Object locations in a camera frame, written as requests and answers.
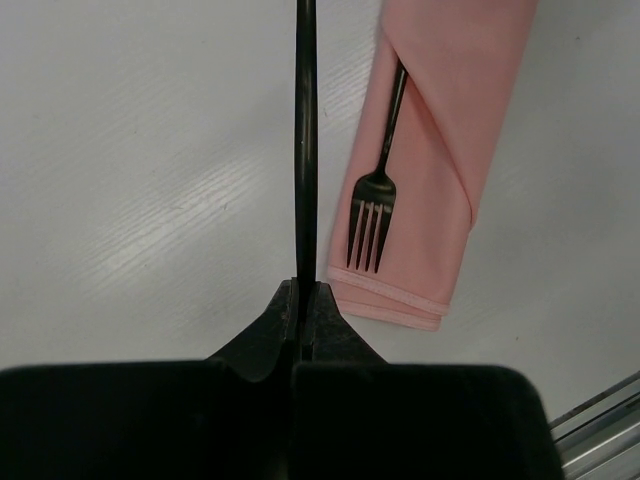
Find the black spoon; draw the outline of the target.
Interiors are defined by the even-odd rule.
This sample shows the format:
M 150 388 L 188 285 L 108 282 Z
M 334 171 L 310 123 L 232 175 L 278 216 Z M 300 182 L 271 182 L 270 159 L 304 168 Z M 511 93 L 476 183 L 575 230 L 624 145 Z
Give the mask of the black spoon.
M 316 2 L 296 2 L 294 114 L 295 237 L 298 283 L 316 282 L 318 89 Z

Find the pink satin napkin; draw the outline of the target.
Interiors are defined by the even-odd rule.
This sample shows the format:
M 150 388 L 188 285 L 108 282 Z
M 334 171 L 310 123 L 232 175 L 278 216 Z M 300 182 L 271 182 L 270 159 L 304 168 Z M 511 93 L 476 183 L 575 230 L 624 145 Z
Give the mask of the pink satin napkin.
M 533 1 L 388 1 L 334 221 L 327 276 L 344 314 L 436 330 L 448 313 L 536 13 Z M 395 70 L 408 73 L 379 261 L 348 249 L 352 192 L 379 158 Z

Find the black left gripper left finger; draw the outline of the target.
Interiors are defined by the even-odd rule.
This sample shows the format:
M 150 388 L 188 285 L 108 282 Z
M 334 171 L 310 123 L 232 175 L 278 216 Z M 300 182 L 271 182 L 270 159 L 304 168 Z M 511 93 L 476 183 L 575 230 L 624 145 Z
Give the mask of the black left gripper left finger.
M 203 360 L 1 374 L 5 479 L 283 479 L 298 285 Z

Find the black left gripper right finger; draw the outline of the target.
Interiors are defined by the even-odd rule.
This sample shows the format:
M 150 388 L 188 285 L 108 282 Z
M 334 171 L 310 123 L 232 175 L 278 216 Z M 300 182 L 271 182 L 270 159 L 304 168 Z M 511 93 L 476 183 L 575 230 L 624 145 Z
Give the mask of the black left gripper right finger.
M 296 479 L 560 479 L 537 390 L 495 365 L 384 362 L 320 284 L 292 374 Z

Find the black fork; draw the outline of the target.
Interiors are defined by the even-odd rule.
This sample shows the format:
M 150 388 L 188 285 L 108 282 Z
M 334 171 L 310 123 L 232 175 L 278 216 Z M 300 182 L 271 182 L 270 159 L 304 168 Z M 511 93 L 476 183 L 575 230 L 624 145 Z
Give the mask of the black fork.
M 377 273 L 390 228 L 397 188 L 386 167 L 408 79 L 403 63 L 396 63 L 380 155 L 375 169 L 354 186 L 349 217 L 347 266 Z

